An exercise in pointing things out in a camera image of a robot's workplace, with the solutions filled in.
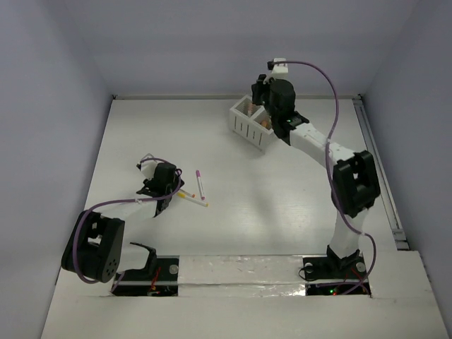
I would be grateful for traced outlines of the yellow-capped white marker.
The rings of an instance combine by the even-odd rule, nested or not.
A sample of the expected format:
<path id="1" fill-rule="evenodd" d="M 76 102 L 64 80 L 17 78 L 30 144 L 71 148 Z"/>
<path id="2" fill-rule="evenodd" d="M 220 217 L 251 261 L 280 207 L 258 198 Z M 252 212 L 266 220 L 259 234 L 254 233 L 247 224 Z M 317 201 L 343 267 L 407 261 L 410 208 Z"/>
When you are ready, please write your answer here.
<path id="1" fill-rule="evenodd" d="M 190 201 L 192 203 L 195 203 L 197 205 L 203 206 L 203 207 L 208 207 L 209 206 L 209 203 L 206 203 L 205 201 L 202 201 L 202 200 L 198 200 L 198 199 L 196 199 L 196 198 L 194 198 L 192 196 L 188 196 L 188 195 L 186 195 L 186 194 L 184 194 L 182 192 L 177 192 L 177 196 L 182 198 L 182 199 L 185 199 L 187 201 Z"/>

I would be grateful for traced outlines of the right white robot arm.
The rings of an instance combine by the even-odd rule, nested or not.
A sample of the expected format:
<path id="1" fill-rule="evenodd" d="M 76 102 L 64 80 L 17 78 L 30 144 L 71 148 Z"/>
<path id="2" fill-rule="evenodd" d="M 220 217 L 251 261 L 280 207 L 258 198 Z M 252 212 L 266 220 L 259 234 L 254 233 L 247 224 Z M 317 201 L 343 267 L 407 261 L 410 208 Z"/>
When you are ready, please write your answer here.
<path id="1" fill-rule="evenodd" d="M 340 277 L 358 259 L 364 219 L 381 194 L 374 157 L 367 150 L 355 152 L 332 142 L 298 113 L 291 82 L 261 74 L 251 91 L 252 102 L 269 113 L 275 135 L 327 172 L 337 218 L 325 268 L 330 275 Z"/>

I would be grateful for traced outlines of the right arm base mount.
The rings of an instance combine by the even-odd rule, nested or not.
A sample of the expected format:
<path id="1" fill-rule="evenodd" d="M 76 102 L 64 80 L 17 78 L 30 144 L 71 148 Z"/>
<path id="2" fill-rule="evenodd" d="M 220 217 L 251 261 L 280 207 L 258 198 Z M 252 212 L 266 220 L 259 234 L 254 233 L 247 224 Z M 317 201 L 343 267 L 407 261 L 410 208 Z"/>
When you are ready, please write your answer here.
<path id="1" fill-rule="evenodd" d="M 364 258 L 357 250 L 338 258 L 329 248 L 323 256 L 305 256 L 299 277 L 306 283 L 307 296 L 371 295 Z"/>

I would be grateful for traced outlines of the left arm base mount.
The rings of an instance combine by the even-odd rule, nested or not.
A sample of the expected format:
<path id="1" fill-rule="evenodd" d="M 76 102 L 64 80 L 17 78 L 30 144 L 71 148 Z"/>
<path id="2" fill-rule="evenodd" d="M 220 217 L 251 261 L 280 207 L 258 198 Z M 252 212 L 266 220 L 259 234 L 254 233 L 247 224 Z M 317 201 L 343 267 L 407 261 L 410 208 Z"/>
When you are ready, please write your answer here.
<path id="1" fill-rule="evenodd" d="M 179 257 L 158 256 L 155 248 L 137 242 L 130 245 L 148 252 L 145 265 L 117 273 L 111 294 L 117 297 L 177 297 Z"/>

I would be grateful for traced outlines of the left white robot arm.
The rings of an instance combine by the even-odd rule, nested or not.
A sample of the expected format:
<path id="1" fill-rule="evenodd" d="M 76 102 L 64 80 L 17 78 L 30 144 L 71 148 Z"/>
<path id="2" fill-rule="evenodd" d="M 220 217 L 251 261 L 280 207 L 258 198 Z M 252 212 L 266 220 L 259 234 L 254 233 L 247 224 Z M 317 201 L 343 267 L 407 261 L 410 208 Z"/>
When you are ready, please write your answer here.
<path id="1" fill-rule="evenodd" d="M 161 214 L 183 187 L 182 170 L 157 157 L 145 157 L 136 167 L 143 187 L 131 197 L 95 204 L 80 212 L 61 258 L 61 268 L 87 284 L 107 283 L 121 259 L 125 219 L 141 207 Z"/>

